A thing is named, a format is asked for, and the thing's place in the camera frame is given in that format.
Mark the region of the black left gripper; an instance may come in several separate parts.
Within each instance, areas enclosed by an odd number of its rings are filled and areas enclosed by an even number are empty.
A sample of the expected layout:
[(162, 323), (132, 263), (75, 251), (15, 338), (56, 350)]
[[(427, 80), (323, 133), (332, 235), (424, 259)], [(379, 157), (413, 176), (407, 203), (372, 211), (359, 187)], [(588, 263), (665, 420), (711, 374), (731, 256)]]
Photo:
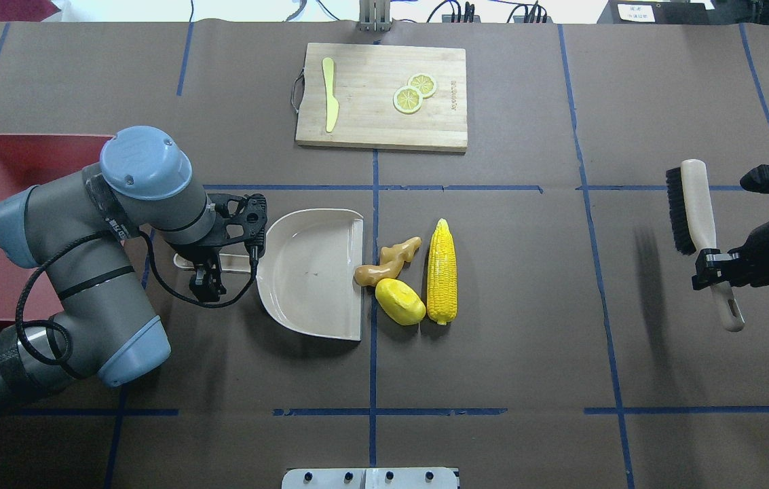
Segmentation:
[[(242, 243), (250, 263), (258, 264), (265, 254), (267, 200), (261, 193), (237, 196), (228, 193), (208, 193), (214, 213), (214, 223), (204, 236), (204, 247), (215, 251)], [(194, 264), (193, 294), (196, 300), (217, 303), (227, 290), (222, 283), (219, 262)]]

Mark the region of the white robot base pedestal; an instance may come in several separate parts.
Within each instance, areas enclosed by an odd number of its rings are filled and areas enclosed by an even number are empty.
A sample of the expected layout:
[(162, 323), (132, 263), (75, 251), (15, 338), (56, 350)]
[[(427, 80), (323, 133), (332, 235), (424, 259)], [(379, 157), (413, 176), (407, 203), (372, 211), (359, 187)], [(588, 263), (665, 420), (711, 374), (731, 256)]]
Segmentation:
[(448, 467), (301, 468), (286, 471), (282, 488), (459, 488)]

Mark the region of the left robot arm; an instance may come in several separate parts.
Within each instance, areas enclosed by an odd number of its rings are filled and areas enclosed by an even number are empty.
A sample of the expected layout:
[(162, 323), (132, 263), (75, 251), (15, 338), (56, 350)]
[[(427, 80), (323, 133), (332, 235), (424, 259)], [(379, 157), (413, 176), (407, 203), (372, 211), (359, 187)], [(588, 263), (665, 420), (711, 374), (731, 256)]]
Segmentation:
[(0, 417), (96, 376), (123, 386), (164, 364), (171, 353), (123, 243), (147, 225), (193, 266), (192, 296), (202, 308), (223, 301), (222, 248), (250, 253), (244, 290), (265, 253), (267, 200), (260, 193), (210, 193), (173, 138), (149, 125), (115, 133), (98, 161), (0, 202), (0, 249), (33, 274), (0, 331)]

